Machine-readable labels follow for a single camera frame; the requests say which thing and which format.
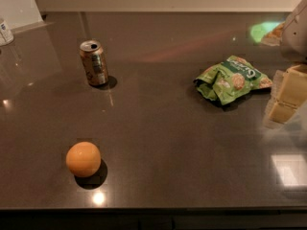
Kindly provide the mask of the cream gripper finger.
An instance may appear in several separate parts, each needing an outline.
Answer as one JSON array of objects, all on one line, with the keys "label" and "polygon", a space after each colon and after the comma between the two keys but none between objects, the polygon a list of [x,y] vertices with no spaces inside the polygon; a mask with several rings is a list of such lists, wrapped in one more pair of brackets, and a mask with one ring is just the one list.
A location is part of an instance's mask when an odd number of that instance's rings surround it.
[{"label": "cream gripper finger", "polygon": [[287,105],[301,106],[307,100],[307,65],[298,64],[286,70],[277,99]]},{"label": "cream gripper finger", "polygon": [[269,111],[269,119],[280,124],[285,124],[292,118],[295,112],[296,109],[292,106],[273,102]]}]

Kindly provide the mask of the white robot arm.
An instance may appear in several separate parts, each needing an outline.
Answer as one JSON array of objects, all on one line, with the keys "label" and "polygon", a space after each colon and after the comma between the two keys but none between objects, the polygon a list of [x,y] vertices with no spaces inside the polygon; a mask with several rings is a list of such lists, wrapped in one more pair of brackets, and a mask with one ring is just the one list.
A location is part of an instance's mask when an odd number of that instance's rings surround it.
[{"label": "white robot arm", "polygon": [[301,0],[286,18],[280,50],[292,66],[276,72],[266,115],[285,124],[307,100],[307,0]]}]

